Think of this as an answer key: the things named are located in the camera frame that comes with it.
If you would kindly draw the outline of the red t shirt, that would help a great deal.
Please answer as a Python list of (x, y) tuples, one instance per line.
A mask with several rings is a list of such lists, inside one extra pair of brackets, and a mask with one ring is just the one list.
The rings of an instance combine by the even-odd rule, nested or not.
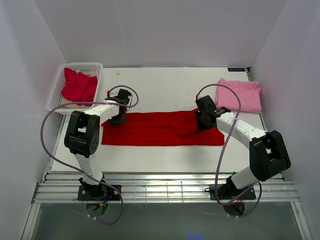
[(222, 146), (225, 136), (216, 128), (199, 130), (194, 110), (171, 112), (132, 112), (126, 121), (102, 125), (102, 145), (174, 147)]

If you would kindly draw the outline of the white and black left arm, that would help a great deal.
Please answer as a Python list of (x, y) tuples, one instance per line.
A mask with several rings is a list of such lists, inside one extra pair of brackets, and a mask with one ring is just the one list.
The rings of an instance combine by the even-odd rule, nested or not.
[(84, 172), (79, 182), (83, 191), (92, 199), (101, 200), (110, 190), (100, 183), (104, 181), (104, 175), (94, 156), (99, 146), (100, 126), (104, 122), (109, 122), (112, 126), (124, 123), (127, 105), (132, 96), (128, 90), (120, 89), (116, 96), (107, 95), (102, 105), (85, 111), (75, 110), (70, 115), (64, 145), (74, 155)]

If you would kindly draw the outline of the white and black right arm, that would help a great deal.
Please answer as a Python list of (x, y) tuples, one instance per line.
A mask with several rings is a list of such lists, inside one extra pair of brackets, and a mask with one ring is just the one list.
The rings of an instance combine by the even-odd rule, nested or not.
[(235, 138), (249, 151), (249, 165), (226, 179), (225, 184), (214, 187), (213, 195), (219, 199), (237, 199), (254, 184), (264, 182), (291, 167), (291, 160), (282, 135), (267, 132), (239, 120), (226, 107), (218, 108), (208, 95), (195, 101), (198, 129), (213, 128)]

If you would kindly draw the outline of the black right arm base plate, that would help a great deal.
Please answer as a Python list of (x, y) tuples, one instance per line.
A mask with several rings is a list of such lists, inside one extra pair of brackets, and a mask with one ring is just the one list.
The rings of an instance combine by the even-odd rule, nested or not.
[[(235, 189), (235, 191), (231, 191), (226, 184), (218, 184), (217, 185), (217, 192), (218, 192), (218, 198), (220, 200), (231, 200), (238, 196), (240, 193), (242, 193), (245, 190), (243, 189)], [(206, 193), (209, 193), (211, 200), (216, 200), (215, 196), (215, 184), (210, 184), (209, 187), (206, 187), (204, 189)], [(255, 200), (256, 194), (254, 188), (250, 188), (245, 194), (243, 194), (241, 197), (237, 198), (236, 200)]]

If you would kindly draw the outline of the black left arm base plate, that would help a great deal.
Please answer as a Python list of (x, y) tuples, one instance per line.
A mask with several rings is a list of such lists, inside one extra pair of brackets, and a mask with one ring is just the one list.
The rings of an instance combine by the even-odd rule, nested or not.
[(78, 201), (105, 201), (109, 199), (110, 201), (119, 201), (120, 195), (113, 188), (106, 187), (102, 193), (98, 196), (93, 196), (88, 190), (86, 190), (82, 185), (78, 189), (77, 198)]

